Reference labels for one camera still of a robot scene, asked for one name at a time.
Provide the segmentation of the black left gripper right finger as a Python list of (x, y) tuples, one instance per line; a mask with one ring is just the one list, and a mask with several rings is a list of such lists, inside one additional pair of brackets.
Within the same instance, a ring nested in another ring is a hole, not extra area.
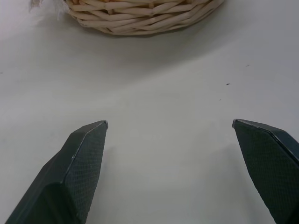
[(299, 142), (286, 131), (234, 119), (248, 173), (276, 224), (299, 224)]

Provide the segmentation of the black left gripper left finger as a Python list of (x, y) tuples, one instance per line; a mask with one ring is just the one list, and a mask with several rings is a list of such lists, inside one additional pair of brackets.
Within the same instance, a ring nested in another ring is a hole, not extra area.
[(108, 122), (72, 132), (5, 224), (85, 224), (98, 185)]

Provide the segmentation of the woven wicker basket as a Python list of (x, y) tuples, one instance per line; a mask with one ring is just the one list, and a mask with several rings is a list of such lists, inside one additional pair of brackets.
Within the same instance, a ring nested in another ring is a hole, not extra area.
[(85, 28), (119, 36), (153, 35), (193, 25), (225, 0), (64, 0)]

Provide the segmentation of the white frayed cloth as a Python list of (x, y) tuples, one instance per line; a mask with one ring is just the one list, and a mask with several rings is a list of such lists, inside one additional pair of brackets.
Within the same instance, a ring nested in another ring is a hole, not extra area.
[(66, 0), (28, 0), (29, 11), (43, 7), (43, 5), (55, 15), (57, 20), (62, 19), (70, 11)]

